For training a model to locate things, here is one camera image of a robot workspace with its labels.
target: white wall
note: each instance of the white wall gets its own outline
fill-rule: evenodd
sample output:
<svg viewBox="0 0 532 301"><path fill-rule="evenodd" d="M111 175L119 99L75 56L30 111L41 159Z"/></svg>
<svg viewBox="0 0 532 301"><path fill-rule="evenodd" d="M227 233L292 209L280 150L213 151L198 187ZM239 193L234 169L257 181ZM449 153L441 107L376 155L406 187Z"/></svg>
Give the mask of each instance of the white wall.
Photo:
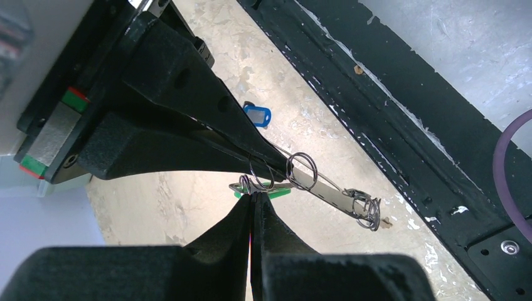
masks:
<svg viewBox="0 0 532 301"><path fill-rule="evenodd" d="M5 198L0 194L0 292L34 251L81 245L104 245L84 188L45 198Z"/></svg>
<svg viewBox="0 0 532 301"><path fill-rule="evenodd" d="M532 108L532 1L360 2L500 130ZM530 156L531 133L513 139Z"/></svg>

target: black rubber edge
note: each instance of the black rubber edge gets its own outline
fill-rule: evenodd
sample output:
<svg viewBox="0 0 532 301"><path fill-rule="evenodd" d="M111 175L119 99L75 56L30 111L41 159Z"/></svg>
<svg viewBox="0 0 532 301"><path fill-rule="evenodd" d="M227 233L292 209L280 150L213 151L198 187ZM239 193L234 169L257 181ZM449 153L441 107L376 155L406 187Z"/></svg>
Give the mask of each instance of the black rubber edge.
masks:
<svg viewBox="0 0 532 301"><path fill-rule="evenodd" d="M492 181L492 152L501 132L360 3L238 0L387 178L427 222L482 290L505 300L467 254L468 246L511 226ZM301 7L312 12L327 33ZM391 94L437 137L452 162L420 127L329 37L341 41ZM512 144L512 194L525 215L532 161ZM458 213L459 206L468 210Z"/></svg>

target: purple wire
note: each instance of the purple wire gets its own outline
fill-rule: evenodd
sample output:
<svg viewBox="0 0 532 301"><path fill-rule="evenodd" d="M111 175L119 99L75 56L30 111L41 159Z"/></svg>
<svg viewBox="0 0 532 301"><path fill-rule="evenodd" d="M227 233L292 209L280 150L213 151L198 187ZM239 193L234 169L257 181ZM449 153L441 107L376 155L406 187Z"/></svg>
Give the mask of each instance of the purple wire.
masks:
<svg viewBox="0 0 532 301"><path fill-rule="evenodd" d="M525 220L512 199L512 195L510 195L510 190L508 189L508 184L506 182L506 173L504 171L504 158L506 157L506 149L510 144L510 140L513 135L530 120L532 120L532 110L525 112L517 117L516 120L512 121L497 141L495 152L493 154L493 180L495 181L495 188L497 189L504 210L506 210L506 213L512 219L517 229L519 229L524 237L532 243L532 226Z"/></svg>

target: purple cable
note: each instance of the purple cable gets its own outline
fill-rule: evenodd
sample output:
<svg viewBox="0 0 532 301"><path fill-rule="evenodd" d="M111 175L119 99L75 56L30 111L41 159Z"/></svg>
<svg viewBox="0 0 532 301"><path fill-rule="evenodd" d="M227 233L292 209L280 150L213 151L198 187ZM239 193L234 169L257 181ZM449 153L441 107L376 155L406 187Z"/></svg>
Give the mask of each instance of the purple cable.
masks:
<svg viewBox="0 0 532 301"><path fill-rule="evenodd" d="M532 226L525 220L512 199L512 195L510 195L510 190L508 189L508 184L506 182L506 173L504 172L504 158L506 157L506 149L510 144L510 140L513 135L530 120L532 120L532 110L525 112L517 117L516 120L512 121L497 141L495 152L493 154L493 180L495 181L495 188L497 189L504 210L506 210L506 213L512 219L517 229L519 229L524 237L532 243Z"/></svg>

